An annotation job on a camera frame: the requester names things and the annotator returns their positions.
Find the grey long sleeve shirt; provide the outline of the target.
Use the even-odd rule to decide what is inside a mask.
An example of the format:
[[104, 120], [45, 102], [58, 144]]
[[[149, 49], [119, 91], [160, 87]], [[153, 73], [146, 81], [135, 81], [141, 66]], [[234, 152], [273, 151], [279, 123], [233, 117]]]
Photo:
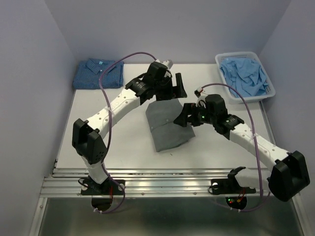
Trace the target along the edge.
[[146, 118], [156, 152], [177, 148], [195, 137], [193, 129], [173, 123], [182, 111], [178, 99], [154, 101], [146, 109]]

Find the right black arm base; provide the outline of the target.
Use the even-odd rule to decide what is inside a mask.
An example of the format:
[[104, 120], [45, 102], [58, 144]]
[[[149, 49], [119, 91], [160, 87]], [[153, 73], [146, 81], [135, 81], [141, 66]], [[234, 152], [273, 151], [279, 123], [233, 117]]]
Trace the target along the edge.
[[215, 178], [211, 180], [208, 192], [213, 195], [254, 194], [256, 190], [254, 188], [241, 187], [235, 179]]

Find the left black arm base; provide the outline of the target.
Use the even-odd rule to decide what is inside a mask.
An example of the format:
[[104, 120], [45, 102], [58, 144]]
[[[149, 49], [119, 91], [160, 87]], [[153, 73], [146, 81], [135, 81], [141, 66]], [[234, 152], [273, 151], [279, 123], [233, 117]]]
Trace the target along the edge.
[[81, 195], [83, 196], [122, 196], [123, 190], [111, 180], [106, 180], [102, 184], [94, 182], [90, 178], [80, 178], [78, 183], [81, 185]]

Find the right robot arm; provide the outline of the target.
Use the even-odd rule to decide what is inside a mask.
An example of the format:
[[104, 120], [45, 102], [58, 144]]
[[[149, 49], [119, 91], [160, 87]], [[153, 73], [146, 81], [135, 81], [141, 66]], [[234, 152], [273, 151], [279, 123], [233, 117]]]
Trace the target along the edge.
[[246, 167], [232, 169], [226, 178], [213, 180], [209, 187], [213, 195], [248, 194], [259, 189], [287, 202], [310, 184], [301, 152], [289, 152], [256, 134], [241, 118], [228, 113], [224, 99], [218, 94], [201, 96], [197, 103], [184, 104], [174, 124], [181, 127], [210, 124], [217, 133], [257, 157], [266, 167], [256, 171]]

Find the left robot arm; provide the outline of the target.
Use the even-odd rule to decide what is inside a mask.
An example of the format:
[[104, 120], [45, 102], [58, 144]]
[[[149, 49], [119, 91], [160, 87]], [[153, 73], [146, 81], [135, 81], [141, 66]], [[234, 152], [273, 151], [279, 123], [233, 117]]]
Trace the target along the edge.
[[157, 101], [187, 97], [180, 73], [175, 75], [176, 85], [172, 83], [172, 66], [171, 60], [155, 60], [147, 72], [129, 81], [109, 106], [86, 120], [79, 118], [74, 122], [72, 146], [82, 157], [97, 193], [103, 194], [109, 190], [108, 174], [103, 169], [108, 146], [103, 139], [113, 126], [153, 97]]

